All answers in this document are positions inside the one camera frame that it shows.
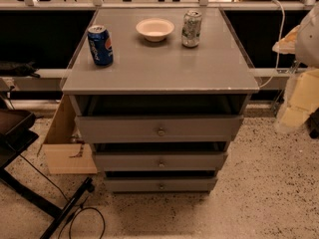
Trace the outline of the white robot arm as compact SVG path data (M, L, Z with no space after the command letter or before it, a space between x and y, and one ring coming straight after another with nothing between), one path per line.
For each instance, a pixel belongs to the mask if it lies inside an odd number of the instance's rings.
M302 127L319 109L319 4L276 42L272 50L293 54L296 62L305 66L288 79L284 104L277 114L276 129L288 133Z

